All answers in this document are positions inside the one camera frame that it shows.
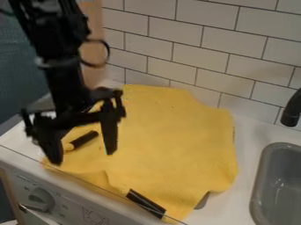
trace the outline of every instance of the countertop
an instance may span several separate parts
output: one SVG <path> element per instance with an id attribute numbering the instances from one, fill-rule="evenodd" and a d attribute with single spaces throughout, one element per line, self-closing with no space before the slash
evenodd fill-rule
<path id="1" fill-rule="evenodd" d="M 285 127 L 271 125 L 247 117 L 233 115 L 235 127 L 235 148 L 239 163 L 239 175 L 232 187 L 223 193 L 211 194 L 207 205 L 201 210 L 193 211 L 183 222 L 193 225 L 254 225 L 249 213 L 249 200 L 253 189 L 258 162 L 261 151 L 270 143 L 289 142 L 301 145 L 301 133 Z M 79 185 L 74 185 L 66 179 L 59 179 L 42 168 L 37 170 L 39 161 L 43 157 L 41 150 L 32 145 L 23 131 L 23 123 L 18 123 L 14 128 L 0 137 L 0 163 L 6 162 L 21 170 L 26 170 L 45 178 L 52 184 L 59 185 L 75 194 L 84 195 L 95 203 L 130 216 L 143 224 L 162 224 L 153 217 L 135 210 L 125 208 L 115 201 L 106 200 L 85 190 Z"/>

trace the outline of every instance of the stainless steel sink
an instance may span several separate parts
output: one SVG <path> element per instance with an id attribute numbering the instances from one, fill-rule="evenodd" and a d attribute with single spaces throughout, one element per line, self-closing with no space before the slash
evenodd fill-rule
<path id="1" fill-rule="evenodd" d="M 268 145 L 253 187 L 250 211 L 257 225 L 301 224 L 301 147 Z"/>

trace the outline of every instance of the yellow cloth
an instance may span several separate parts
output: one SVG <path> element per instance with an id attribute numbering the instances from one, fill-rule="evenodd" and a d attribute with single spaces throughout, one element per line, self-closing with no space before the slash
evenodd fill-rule
<path id="1" fill-rule="evenodd" d="M 133 189 L 179 221 L 207 192 L 230 187 L 238 166 L 228 111 L 202 105 L 184 90 L 140 85 L 123 90 L 128 116 L 119 125 L 118 150 L 105 156 L 100 135 L 65 153 L 59 170 L 124 197 Z M 76 127 L 63 142 L 91 130 L 101 133 L 99 124 Z"/>

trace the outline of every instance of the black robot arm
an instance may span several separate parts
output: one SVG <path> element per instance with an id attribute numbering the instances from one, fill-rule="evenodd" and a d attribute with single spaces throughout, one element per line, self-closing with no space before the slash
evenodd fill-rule
<path id="1" fill-rule="evenodd" d="M 84 85 L 81 63 L 102 67 L 110 54 L 103 40 L 89 40 L 88 18 L 76 0 L 9 0 L 15 17 L 36 50 L 37 66 L 45 72 L 56 117 L 42 115 L 39 107 L 23 109 L 26 134 L 36 140 L 49 161 L 61 164 L 61 139 L 75 126 L 99 122 L 108 154 L 117 150 L 117 125 L 126 111 L 122 91 Z M 82 60 L 79 48 L 84 42 L 98 42 L 106 48 L 107 58 L 100 64 Z M 88 112 L 98 101 L 104 101 L 97 112 Z"/>

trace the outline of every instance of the tile grout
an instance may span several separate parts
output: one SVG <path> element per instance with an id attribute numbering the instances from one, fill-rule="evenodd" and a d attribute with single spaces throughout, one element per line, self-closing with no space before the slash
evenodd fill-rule
<path id="1" fill-rule="evenodd" d="M 118 65 L 115 65 L 115 64 L 112 64 L 112 63 L 108 63 L 108 64 L 109 64 L 109 65 L 116 66 L 116 67 L 119 67 L 119 68 L 124 68 L 124 67 L 122 67 L 122 66 L 118 66 Z M 136 69 L 128 69 L 128 68 L 124 68 L 124 69 L 132 70 L 132 71 L 135 71 L 135 72 L 139 72 L 139 73 L 144 73 L 144 74 L 146 74 L 145 72 L 142 72 L 142 71 L 139 71 L 139 70 L 136 70 Z M 163 79 L 168 80 L 168 79 L 165 78 L 165 77 L 153 75 L 153 74 L 151 74 L 151 73 L 148 73 L 148 75 L 150 75 L 150 76 L 155 76 L 155 77 L 160 77 L 160 78 L 163 78 Z M 245 99 L 245 100 L 250 100 L 250 101 L 253 101 L 253 102 L 262 103 L 262 104 L 264 104 L 264 105 L 271 105 L 271 106 L 275 106 L 275 107 L 282 107 L 282 106 L 274 105 L 274 104 L 271 104 L 271 103 L 268 103 L 268 102 L 263 102 L 263 101 L 256 100 L 256 99 L 252 99 L 252 98 L 246 98 L 246 97 L 242 97 L 242 96 L 239 96 L 239 95 L 234 95 L 234 94 L 230 94 L 230 93 L 226 93 L 226 92 L 222 92 L 222 91 L 217 91 L 217 90 L 213 90 L 213 89 L 210 89 L 210 88 L 206 88 L 206 87 L 201 87 L 201 86 L 193 85 L 193 84 L 190 84 L 190 83 L 184 83 L 184 82 L 177 81 L 177 80 L 172 80 L 172 79 L 170 79 L 170 80 L 171 80 L 171 81 L 174 81 L 174 82 L 177 82 L 177 83 L 183 83 L 183 84 L 186 84 L 186 85 L 189 85 L 189 86 L 192 86 L 192 87 L 197 87 L 197 88 L 205 89 L 205 90 L 208 90 L 208 91 L 214 91 L 214 92 L 217 92 L 217 93 L 222 93 L 222 94 L 224 94 L 224 95 L 230 95 L 230 96 L 233 96 L 233 97 L 243 98 L 243 99 Z"/>
<path id="2" fill-rule="evenodd" d="M 250 9 L 262 10 L 262 11 L 271 11 L 271 10 L 260 9 L 260 8 L 252 8 L 252 7 L 241 6 L 241 5 L 235 5 L 235 6 L 240 7 L 240 8 L 250 8 Z M 106 10 L 111 10 L 111 11 L 122 11 L 122 10 L 114 9 L 114 8 L 107 8 L 107 7 L 102 7 L 102 8 L 103 8 L 103 9 L 106 9 Z M 188 21 L 185 21 L 185 20 L 179 20 L 179 19 L 172 19 L 172 18 L 158 17 L 158 16 L 142 14 L 142 13 L 138 13 L 138 12 L 134 12 L 134 11 L 122 11 L 122 12 L 127 12 L 127 13 L 131 13 L 131 14 L 136 14 L 136 15 L 140 15 L 140 16 L 144 16 L 144 17 L 153 17 L 153 18 L 166 19 L 166 20 L 170 20 L 170 21 L 178 21 L 178 22 L 183 22 L 183 23 L 190 24 L 190 25 L 202 25 L 202 24 L 197 24 L 197 23 L 193 23 L 193 22 L 188 22 Z M 284 13 L 284 14 L 295 15 L 295 16 L 301 17 L 301 14 L 291 13 L 291 12 L 287 12 L 287 11 L 274 11 L 274 12 L 279 12 L 279 13 Z M 219 28 L 219 29 L 223 29 L 223 30 L 227 30 L 227 31 L 234 31 L 234 30 L 231 29 L 231 28 L 223 28 L 223 27 L 218 27 L 218 26 L 213 26 L 213 25 L 205 25 L 205 26 L 208 26 L 208 27 L 214 27 L 214 28 Z M 258 34 L 258 33 L 250 33 L 250 34 L 254 34 L 254 35 L 259 35 L 259 36 L 265 36 L 265 37 L 267 37 L 267 35 Z"/>
<path id="3" fill-rule="evenodd" d="M 194 86 L 196 86 L 196 82 L 197 82 L 197 72 L 198 72 L 198 69 L 195 70 L 195 82 L 194 82 Z"/>
<path id="4" fill-rule="evenodd" d="M 219 95 L 219 100 L 218 100 L 218 102 L 217 102 L 217 108 L 219 108 L 220 105 L 221 105 L 222 96 L 223 96 L 223 93 L 221 92 L 220 95 Z"/>
<path id="5" fill-rule="evenodd" d="M 239 9 L 238 9 L 238 15 L 236 16 L 235 25 L 234 25 L 234 31 L 236 31 L 236 29 L 237 29 L 237 27 L 238 27 L 240 8 L 241 8 L 241 7 L 239 6 Z"/>
<path id="6" fill-rule="evenodd" d="M 147 36 L 148 37 L 150 37 L 150 35 L 151 35 L 150 29 L 151 29 L 151 17 L 148 17 L 147 18 Z"/>
<path id="7" fill-rule="evenodd" d="M 172 44 L 172 62 L 173 62 L 173 54 L 174 54 L 174 42 Z"/>
<path id="8" fill-rule="evenodd" d="M 128 53 L 131 53 L 131 54 L 139 54 L 139 53 L 136 53 L 136 52 L 131 52 L 131 51 L 128 51 L 128 50 L 123 50 L 123 49 L 119 49 L 119 48 L 115 48 L 115 47 L 112 47 L 112 49 L 117 49 L 117 50 L 128 52 Z M 255 81 L 255 82 L 260 82 L 260 83 L 266 83 L 266 84 L 270 84 L 270 85 L 274 85 L 274 86 L 278 86 L 278 87 L 282 87 L 282 88 L 286 88 L 286 89 L 290 89 L 290 90 L 294 90 L 294 91 L 296 90 L 295 88 L 290 88 L 290 87 L 285 86 L 285 85 L 280 85 L 280 84 L 276 84 L 276 83 L 269 83 L 269 82 L 260 81 L 260 80 L 254 80 L 254 79 L 251 79 L 251 78 L 247 78 L 247 77 L 243 77 L 243 76 L 237 76 L 237 75 L 233 75 L 233 74 L 228 74 L 228 73 L 224 73 L 224 72 L 221 72 L 221 71 L 216 71 L 216 70 L 213 70 L 213 69 L 205 69 L 205 68 L 202 68 L 202 67 L 192 66 L 192 65 L 185 64 L 185 63 L 182 63 L 182 62 L 170 61 L 170 60 L 158 58 L 158 57 L 155 57 L 155 56 L 149 56 L 149 55 L 146 55 L 146 54 L 139 54 L 139 55 L 145 56 L 145 57 L 150 57 L 150 58 L 161 60 L 161 61 L 165 61 L 165 62 L 176 63 L 176 64 L 187 66 L 187 67 L 190 67 L 190 68 L 204 69 L 204 70 L 207 70 L 207 71 L 216 72 L 216 73 L 224 74 L 224 75 L 227 75 L 227 76 L 234 76 L 234 77 L 245 79 L 245 80 L 250 80 L 250 81 Z"/>
<path id="9" fill-rule="evenodd" d="M 176 0 L 174 20 L 177 20 L 177 17 L 178 17 L 178 7 L 179 7 L 179 0 Z"/>
<path id="10" fill-rule="evenodd" d="M 281 111 L 281 107 L 279 106 L 279 109 L 278 109 L 278 112 L 277 112 L 277 115 L 276 115 L 276 118 L 275 118 L 275 120 L 274 120 L 274 123 L 273 124 L 276 124 L 276 122 L 278 121 L 278 117 L 279 117 L 279 115 L 280 115 L 280 111 Z"/>
<path id="11" fill-rule="evenodd" d="M 203 39 L 204 39 L 204 33 L 205 33 L 205 26 L 202 27 L 200 47 L 202 47 L 202 41 L 203 41 Z"/>
<path id="12" fill-rule="evenodd" d="M 249 55 L 229 53 L 229 52 L 225 52 L 225 51 L 221 51 L 221 50 L 216 50 L 216 49 L 213 49 L 213 48 L 193 46 L 193 45 L 189 45 L 189 44 L 186 44 L 186 43 L 181 43 L 181 42 L 172 41 L 172 40 L 164 40 L 164 39 L 160 39 L 160 38 L 155 38 L 153 36 L 148 37 L 148 36 L 145 36 L 145 35 L 142 35 L 142 34 L 139 34 L 139 33 L 125 32 L 125 31 L 116 30 L 116 29 L 109 28 L 109 27 L 104 27 L 104 28 L 108 29 L 108 30 L 113 30 L 113 31 L 118 31 L 118 32 L 123 32 L 123 33 L 134 34 L 134 35 L 141 36 L 141 37 L 144 37 L 144 38 L 150 38 L 150 39 L 154 39 L 154 40 L 162 40 L 162 41 L 171 42 L 171 43 L 174 43 L 174 44 L 180 44 L 180 45 L 187 46 L 187 47 L 196 47 L 196 48 L 206 49 L 206 50 L 213 51 L 213 52 L 218 52 L 218 53 L 233 54 L 233 55 L 237 55 L 237 56 L 241 56 L 241 57 L 245 57 L 245 58 L 249 58 L 249 59 L 254 59 L 254 60 L 260 60 L 260 61 L 264 61 L 264 62 L 273 62 L 273 63 L 278 63 L 278 64 L 281 64 L 281 65 L 298 67 L 296 65 L 292 65 L 292 64 L 288 64 L 288 63 L 284 63 L 284 62 L 276 62 L 276 61 L 270 61 L 270 60 L 267 60 L 267 59 L 261 59 L 260 57 L 256 58 L 256 57 L 252 57 L 252 56 L 249 56 Z"/>
<path id="13" fill-rule="evenodd" d="M 264 46 L 263 46 L 261 60 L 263 60 L 263 56 L 266 53 L 267 45 L 268 45 L 268 37 L 266 38 L 266 42 L 264 43 Z"/>
<path id="14" fill-rule="evenodd" d="M 228 55 L 227 63 L 226 63 L 226 66 L 224 68 L 224 73 L 225 74 L 227 74 L 227 71 L 228 71 L 230 57 L 231 57 L 231 54 Z"/>
<path id="15" fill-rule="evenodd" d="M 252 99 L 254 89 L 255 89 L 255 85 L 256 85 L 256 81 L 253 83 L 253 87 L 252 87 L 251 94 L 250 94 L 250 99 Z"/>
<path id="16" fill-rule="evenodd" d="M 275 11 L 277 11 L 278 4 L 279 4 L 279 0 L 277 0 L 277 2 L 276 2 L 276 4 L 275 4 Z"/>
<path id="17" fill-rule="evenodd" d="M 290 85 L 291 85 L 291 81 L 292 81 L 292 79 L 293 79 L 293 77 L 294 77 L 294 75 L 295 75 L 296 68 L 297 68 L 297 67 L 295 67 L 295 68 L 293 69 L 292 73 L 291 73 L 291 76 L 290 76 L 290 80 L 289 80 L 288 87 L 290 87 Z"/>
<path id="18" fill-rule="evenodd" d="M 145 70 L 147 74 L 149 73 L 149 59 L 150 59 L 150 57 L 147 56 L 146 57 L 146 70 Z"/>

